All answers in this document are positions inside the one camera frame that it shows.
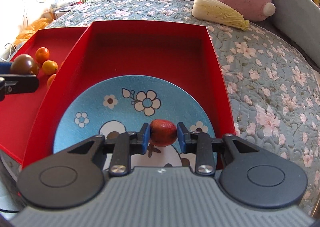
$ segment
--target blue plate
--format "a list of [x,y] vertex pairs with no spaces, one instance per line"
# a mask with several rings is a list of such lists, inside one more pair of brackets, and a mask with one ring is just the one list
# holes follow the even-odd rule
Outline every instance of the blue plate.
[[[114,138],[126,131],[139,131],[144,122],[150,123],[154,119],[166,119],[174,124],[182,121],[191,131],[201,129],[214,137],[208,116],[184,90],[158,78],[128,75],[102,81],[72,102],[58,125],[53,152],[57,153],[95,134]],[[164,166],[173,151],[177,155],[181,153],[178,141],[172,147],[159,148],[161,155],[153,152],[152,157],[161,160],[160,164],[146,157],[141,158],[147,161],[143,164]],[[168,163],[180,165],[176,161]]]

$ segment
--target floral quilt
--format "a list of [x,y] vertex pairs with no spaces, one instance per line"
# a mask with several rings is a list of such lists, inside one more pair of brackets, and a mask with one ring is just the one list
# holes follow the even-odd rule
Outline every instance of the floral quilt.
[[229,94],[237,135],[301,166],[310,213],[320,192],[320,97],[310,65],[264,28],[248,31],[194,18],[188,0],[91,0],[47,28],[88,26],[95,20],[156,20],[207,26]]

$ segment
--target plush toy paw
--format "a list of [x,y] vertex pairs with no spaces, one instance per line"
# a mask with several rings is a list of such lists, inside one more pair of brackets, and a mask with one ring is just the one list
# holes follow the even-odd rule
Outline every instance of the plush toy paw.
[[263,8],[263,15],[264,16],[271,16],[275,13],[276,11],[276,7],[274,4],[272,4],[271,2],[268,2],[267,4],[265,4],[264,8]]

